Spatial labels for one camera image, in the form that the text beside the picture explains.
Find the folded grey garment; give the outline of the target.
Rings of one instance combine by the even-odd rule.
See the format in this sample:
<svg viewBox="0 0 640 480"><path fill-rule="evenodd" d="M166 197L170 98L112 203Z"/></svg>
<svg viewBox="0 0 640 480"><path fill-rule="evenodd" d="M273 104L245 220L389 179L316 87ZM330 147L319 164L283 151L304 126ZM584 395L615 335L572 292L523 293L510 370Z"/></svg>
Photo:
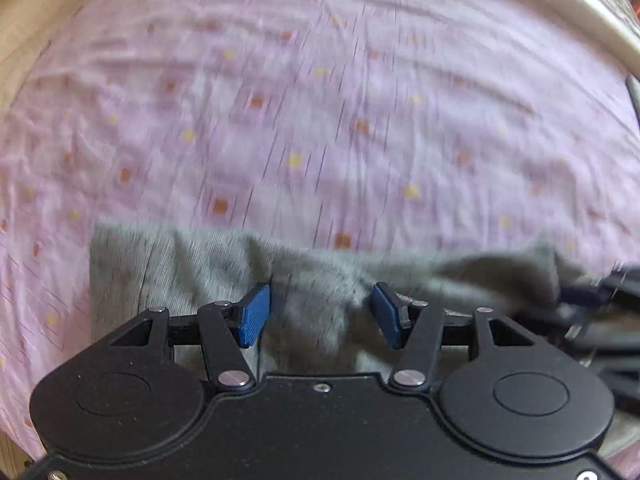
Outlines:
<svg viewBox="0 0 640 480"><path fill-rule="evenodd" d="M626 78L626 87L631 98L632 105L634 106L634 112L638 122L640 122L640 81L634 76L629 75Z"/></svg>

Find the pink patterned bed sheet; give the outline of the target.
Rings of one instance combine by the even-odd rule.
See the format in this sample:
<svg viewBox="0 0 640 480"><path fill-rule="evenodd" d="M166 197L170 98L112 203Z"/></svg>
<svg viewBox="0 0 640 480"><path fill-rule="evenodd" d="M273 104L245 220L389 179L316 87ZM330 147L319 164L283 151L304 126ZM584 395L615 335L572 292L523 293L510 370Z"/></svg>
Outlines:
<svg viewBox="0 0 640 480"><path fill-rule="evenodd" d="M94 339L100 223L639 255L628 68L537 0L88 0L1 121L1 428Z"/></svg>

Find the grey speckled pant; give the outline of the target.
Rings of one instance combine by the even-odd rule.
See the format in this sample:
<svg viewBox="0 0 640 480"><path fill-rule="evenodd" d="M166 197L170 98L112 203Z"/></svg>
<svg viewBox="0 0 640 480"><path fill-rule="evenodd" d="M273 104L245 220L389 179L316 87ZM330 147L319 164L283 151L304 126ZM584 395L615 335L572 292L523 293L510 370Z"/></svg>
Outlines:
<svg viewBox="0 0 640 480"><path fill-rule="evenodd" d="M340 252L250 231L100 223L90 244L91 336L100 339L149 307L192 314L271 286L269 321L250 350L257 375L390 374L394 354L367 308L384 282L402 296L469 313L548 307L588 272L543 238L495 252Z"/></svg>

